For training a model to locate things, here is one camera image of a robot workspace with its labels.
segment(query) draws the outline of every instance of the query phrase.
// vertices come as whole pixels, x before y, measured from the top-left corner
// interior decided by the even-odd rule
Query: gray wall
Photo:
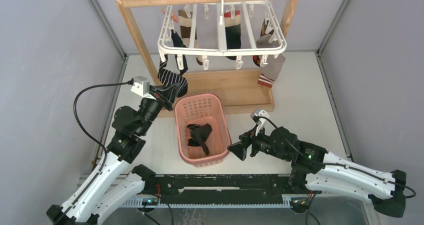
[[[49,224],[95,145],[78,128],[75,95],[115,82],[121,58],[86,0],[0,0],[0,224]],[[99,137],[111,88],[83,95],[81,121]]]
[[[357,162],[403,170],[418,192],[390,225],[424,219],[423,9],[424,0],[352,0],[323,54]]]
[[[115,0],[98,0],[113,30],[119,38],[123,49],[127,53],[139,53],[134,41],[128,32],[122,15],[119,12]],[[337,9],[343,0],[298,0],[296,11],[291,22],[290,30],[287,34],[288,50],[317,50],[321,41],[329,28]],[[285,0],[273,0],[272,6],[275,14],[279,17],[283,15]],[[201,48],[216,48],[217,29],[216,18],[212,15],[216,14],[214,6],[210,7],[210,18],[203,19],[203,5],[197,7],[197,37]],[[252,29],[256,38],[259,38],[262,22],[265,18],[265,10],[261,10],[255,6],[254,18],[252,18]],[[174,10],[184,9],[184,6],[174,6]],[[151,52],[158,52],[157,42],[164,21],[164,15],[161,13],[160,7],[142,7],[133,8],[135,20],[143,33],[144,40]],[[248,35],[244,30],[244,21],[242,21],[241,43],[243,48],[250,48]]]

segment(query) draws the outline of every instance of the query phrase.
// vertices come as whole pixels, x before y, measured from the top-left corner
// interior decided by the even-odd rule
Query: wooden drying rack
[[[257,0],[224,0],[224,2],[244,2]],[[158,70],[147,49],[142,33],[137,25],[131,8],[158,7],[169,5],[220,3],[221,0],[116,0],[129,33],[146,64],[147,70],[155,85],[162,83],[158,79]],[[290,23],[298,0],[287,0],[280,22],[284,37],[287,36]],[[252,113],[257,108],[268,112],[274,110],[272,90],[258,85],[259,69],[241,69],[225,71],[186,72],[184,77],[188,82],[188,92],[185,96],[199,93],[216,94],[222,102],[226,114]],[[173,112],[161,111],[159,117],[172,117]]]

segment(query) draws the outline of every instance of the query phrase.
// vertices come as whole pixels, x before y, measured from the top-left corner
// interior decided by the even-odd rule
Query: black cable
[[[310,212],[309,215],[315,219],[315,221],[318,223],[318,225],[321,225],[321,223],[318,220],[318,218],[312,212]]]
[[[101,166],[98,170],[98,172],[94,175],[94,177],[90,180],[90,182],[87,184],[87,186],[84,187],[84,189],[81,191],[80,194],[78,194],[78,196],[76,196],[76,198],[73,200],[72,205],[75,205],[78,200],[81,198],[81,196],[87,191],[87,189],[90,187],[90,185],[94,182],[94,180],[97,178],[97,176],[100,174],[100,172],[102,171],[103,167],[105,166],[106,163],[106,158],[108,157],[108,151],[106,150],[105,145],[103,145],[100,141],[98,141],[97,139],[95,139],[83,126],[83,124],[80,121],[80,118],[78,117],[78,113],[77,113],[77,102],[78,99],[80,98],[80,96],[87,92],[90,89],[94,89],[94,88],[101,88],[101,87],[113,87],[113,86],[121,86],[121,85],[132,85],[134,83],[134,79],[131,79],[127,82],[120,82],[120,83],[109,83],[109,84],[98,84],[98,85],[93,85],[93,86],[89,86],[84,88],[83,90],[81,90],[75,97],[75,100],[73,101],[73,115],[75,117],[76,123],[78,124],[79,128],[81,128],[81,130],[85,133],[85,135],[87,135],[91,140],[93,140],[96,144],[98,144],[102,149],[103,149],[103,153],[104,153],[104,157],[103,157],[103,161],[101,162]],[[56,225],[57,222],[59,222],[68,212],[69,210],[71,210],[72,206],[69,206],[65,212],[56,220],[56,222],[53,223],[53,225]]]
[[[174,213],[172,212],[171,206],[167,203],[166,204],[169,208],[169,212],[171,213],[171,225],[174,225]]]
[[[148,219],[150,219],[152,222],[154,222],[157,225],[161,225],[158,221],[156,221],[153,217],[151,217],[149,214],[144,213],[144,216],[146,216]]]
[[[113,87],[113,86],[121,86],[121,85],[132,85],[134,83],[134,80],[131,79],[127,82],[120,82],[120,83],[109,83],[109,84],[98,84],[98,85],[93,85],[93,86],[89,86],[87,88],[84,88],[83,90],[81,90],[75,97],[75,100],[73,101],[73,115],[75,117],[76,123],[78,124],[78,126],[81,128],[81,130],[85,133],[85,135],[87,135],[91,140],[93,140],[96,144],[98,144],[102,149],[103,149],[103,153],[104,153],[104,159],[101,163],[99,172],[102,171],[105,162],[106,162],[106,158],[108,157],[108,151],[106,150],[105,145],[103,145],[99,140],[95,139],[83,126],[83,124],[80,121],[80,118],[78,117],[78,113],[77,113],[77,102],[78,99],[80,98],[80,96],[87,92],[90,89],[95,89],[95,88],[102,88],[102,87]]]
[[[257,116],[257,118],[260,118],[260,119],[265,119],[265,120],[267,120],[278,132],[280,132],[281,134],[283,134],[284,135],[284,133],[282,132],[282,131],[280,131],[280,129],[277,127],[277,125],[275,125],[275,123],[273,123],[273,121],[271,121],[268,117],[265,117],[265,116]],[[308,160],[310,160],[305,154],[303,154],[301,151],[299,151],[295,146],[293,146],[293,144],[289,141],[289,140],[287,140],[287,138],[285,138],[284,136],[283,136],[283,138],[284,138],[284,140],[296,151],[296,153],[298,153],[301,157],[303,157],[303,158],[305,158],[305,159],[308,159]],[[344,164],[340,164],[340,163],[322,163],[322,162],[318,162],[318,161],[313,161],[313,160],[310,160],[310,162],[311,163],[313,163],[313,164],[316,164],[316,165],[319,165],[319,166],[322,166],[322,167],[325,167],[325,166],[339,166],[339,167],[342,167],[342,168],[345,168],[345,165]],[[409,195],[409,196],[406,196],[406,198],[407,199],[410,199],[410,198],[413,198],[413,197],[415,197],[416,195],[417,195],[417,193],[415,192],[415,190],[414,189],[412,189],[412,188],[410,188],[409,186],[407,186],[407,185],[404,185],[404,184],[401,184],[401,183],[398,183],[398,182],[393,182],[393,181],[385,181],[384,180],[384,178],[381,178],[381,177],[378,177],[378,176],[376,176],[376,175],[374,175],[374,174],[371,174],[371,173],[369,173],[369,172],[367,172],[367,171],[364,171],[364,170],[361,170],[361,169],[359,169],[359,168],[356,168],[356,167],[349,167],[349,169],[352,169],[352,170],[354,170],[354,171],[357,171],[357,172],[360,172],[360,173],[363,173],[363,174],[366,174],[366,175],[368,175],[368,176],[370,176],[370,177],[373,177],[373,178],[375,178],[375,179],[377,179],[377,180],[380,180],[380,181],[382,181],[382,182],[385,182],[385,183],[389,183],[389,184],[393,184],[393,185],[395,185],[395,186],[399,186],[399,187],[401,187],[401,188],[405,188],[405,189],[408,189],[409,191],[411,191],[412,192],[412,195]]]
[[[156,195],[156,194],[152,194],[152,196],[155,196],[156,198],[161,199],[161,196],[162,195],[159,196],[159,195]],[[171,206],[168,203],[164,203],[164,204],[166,204],[168,206],[168,208],[169,208],[169,213],[171,214],[171,225],[174,225],[174,213],[172,211],[172,208],[171,208]]]
[[[314,194],[313,194],[313,196],[312,196],[312,198],[310,199],[310,202],[309,202],[309,207],[307,208],[307,210],[306,210],[306,216],[305,216],[305,225],[308,225],[308,215],[310,214],[317,222],[318,222],[318,224],[319,225],[321,225],[321,223],[318,221],[318,219],[317,219],[317,217],[315,216],[315,215],[313,215],[312,213],[310,213],[309,212],[309,210],[311,209],[311,205],[312,205],[312,202],[314,201],[314,199],[315,199],[315,196],[317,195],[317,193],[318,193],[318,191],[316,191]]]

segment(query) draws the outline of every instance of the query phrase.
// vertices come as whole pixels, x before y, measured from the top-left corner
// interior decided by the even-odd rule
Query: wooden tray
[[[272,90],[258,84],[259,74],[258,69],[187,72],[184,77],[188,92],[184,97],[215,94],[221,99],[225,114],[250,114],[258,108],[272,112]],[[174,117],[174,112],[163,109],[158,117]]]

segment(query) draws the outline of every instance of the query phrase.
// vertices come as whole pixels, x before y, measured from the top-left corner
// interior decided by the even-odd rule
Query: plastic laundry basket
[[[219,97],[211,93],[203,93],[180,99],[175,105],[175,121],[178,134],[179,155],[188,164],[204,167],[218,164],[228,155],[227,147],[231,145],[223,106]],[[210,124],[212,132],[205,144],[209,156],[202,147],[188,146],[191,138],[189,124]]]

